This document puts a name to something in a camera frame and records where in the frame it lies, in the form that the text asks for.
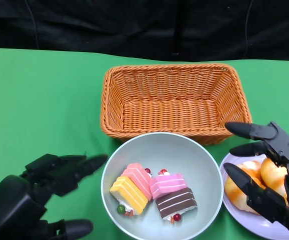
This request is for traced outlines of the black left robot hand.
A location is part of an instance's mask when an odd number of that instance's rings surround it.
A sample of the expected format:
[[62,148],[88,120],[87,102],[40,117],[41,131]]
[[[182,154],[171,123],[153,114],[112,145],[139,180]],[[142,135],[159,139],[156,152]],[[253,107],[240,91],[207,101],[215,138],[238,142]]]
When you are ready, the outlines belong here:
[[53,195],[63,197],[78,188],[108,159],[106,154],[57,156],[45,154],[20,175],[0,182],[0,240],[79,240],[93,231],[88,219],[42,219]]

